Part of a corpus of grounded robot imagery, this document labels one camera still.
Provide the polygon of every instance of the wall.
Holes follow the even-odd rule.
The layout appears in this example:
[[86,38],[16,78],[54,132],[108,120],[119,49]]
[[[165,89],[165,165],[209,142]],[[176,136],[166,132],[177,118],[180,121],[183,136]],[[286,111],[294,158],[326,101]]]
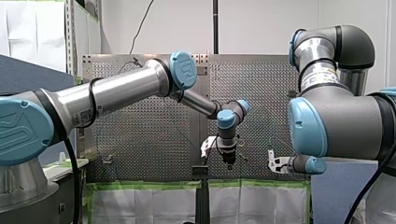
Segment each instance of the wall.
[[387,83],[388,0],[320,0],[320,27],[356,25],[375,44],[375,66],[370,70],[366,93],[378,91]]
[[[127,54],[149,0],[102,1],[102,52]],[[213,49],[211,0],[154,1],[134,53]]]
[[219,53],[288,54],[292,34],[318,21],[318,0],[219,0]]
[[388,82],[389,86],[396,86],[396,3],[389,0],[389,24],[388,24]]
[[[149,0],[102,1],[102,52],[129,53]],[[318,28],[318,0],[219,0],[219,52],[287,54],[292,33]],[[134,53],[213,51],[212,0],[154,1]]]

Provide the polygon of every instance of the stainless steel surface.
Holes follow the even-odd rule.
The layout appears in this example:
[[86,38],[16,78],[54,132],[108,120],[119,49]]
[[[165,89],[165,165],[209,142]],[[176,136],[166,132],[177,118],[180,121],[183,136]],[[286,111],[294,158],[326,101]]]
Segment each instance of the stainless steel surface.
[[340,82],[349,87],[355,96],[362,96],[366,89],[368,69],[340,69]]
[[[84,77],[113,77],[120,70],[137,69],[130,63],[134,58],[144,63],[158,56],[90,55]],[[197,112],[172,99],[152,96],[98,119],[91,130],[85,130],[88,181],[191,180],[191,164],[199,158],[200,148],[191,139],[191,129],[199,126],[191,114]],[[110,155],[112,161],[107,163]]]
[[188,106],[206,116],[211,116],[216,111],[216,104],[205,98],[200,93],[195,91],[187,90],[182,93],[181,91],[176,91],[170,95],[170,97],[176,101],[181,99],[183,105]]
[[[92,90],[101,117],[151,95],[166,95],[168,87],[169,81],[163,66],[155,60],[149,60],[136,71],[96,81]],[[54,104],[68,133],[91,120],[88,83],[64,91],[44,92]]]
[[[154,55],[91,55],[84,77],[112,77],[134,57],[141,63]],[[243,147],[236,150],[236,164],[229,171],[216,150],[211,153],[209,171],[214,178],[252,177],[287,179],[267,169],[271,136],[290,143],[287,96],[297,90],[298,74],[287,56],[193,55],[198,66],[208,66],[209,76],[199,76],[193,90],[211,100],[227,103],[246,99],[251,113],[238,128]],[[133,63],[123,71],[136,69]],[[96,121],[85,133],[85,155],[91,159],[90,182],[124,180],[191,180],[191,166],[199,162],[199,148],[209,134],[215,135],[215,121],[176,101],[150,97]],[[293,152],[274,143],[276,154]],[[247,161],[239,156],[242,153]],[[110,164],[103,161],[113,156]]]
[[[210,55],[209,75],[211,100],[227,103],[233,99],[245,99],[252,107],[237,129],[245,144],[236,149],[233,169],[228,170],[222,157],[213,150],[209,160],[210,175],[214,178],[291,179],[287,175],[275,175],[267,168],[270,137],[291,146],[288,92],[297,91],[298,74],[289,65],[288,57]],[[210,121],[206,136],[216,133],[216,122]],[[273,147],[276,155],[293,154],[290,147],[279,141],[274,141]]]
[[301,80],[301,91],[310,86],[323,83],[339,83],[332,63],[314,63],[304,72]]
[[0,166],[0,210],[46,194],[47,186],[38,158],[15,166]]
[[0,208],[2,224],[60,224],[58,185],[51,183],[44,195],[26,203],[18,203]]
[[327,39],[310,38],[305,40],[295,50],[294,57],[295,61],[299,65],[300,71],[302,71],[310,62],[314,60],[321,58],[332,59],[334,57],[334,46]]

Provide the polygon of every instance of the green tape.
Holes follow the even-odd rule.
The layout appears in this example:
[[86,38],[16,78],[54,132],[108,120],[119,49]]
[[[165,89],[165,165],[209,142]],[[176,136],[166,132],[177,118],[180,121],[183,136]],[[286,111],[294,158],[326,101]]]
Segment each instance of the green tape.
[[88,224],[92,224],[92,197],[93,197],[93,189],[86,189],[86,200],[87,200],[87,216],[88,216]]
[[231,187],[241,187],[240,179],[231,179],[231,180],[208,180],[207,181],[210,188],[231,188]]
[[197,189],[199,182],[146,182],[146,181],[116,181],[111,183],[93,183],[88,184],[87,189],[93,191],[98,190],[114,190],[114,189],[153,189],[153,190],[169,190],[169,189]]
[[310,183],[308,181],[273,181],[273,180],[208,180],[210,188],[229,188],[229,187],[270,187],[287,189],[306,189]]

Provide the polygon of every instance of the metal post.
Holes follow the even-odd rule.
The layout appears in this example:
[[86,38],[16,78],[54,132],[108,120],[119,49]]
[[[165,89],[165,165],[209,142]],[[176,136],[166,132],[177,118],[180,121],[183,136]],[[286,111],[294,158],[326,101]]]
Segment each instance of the metal post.
[[219,54],[219,0],[213,0],[213,53]]

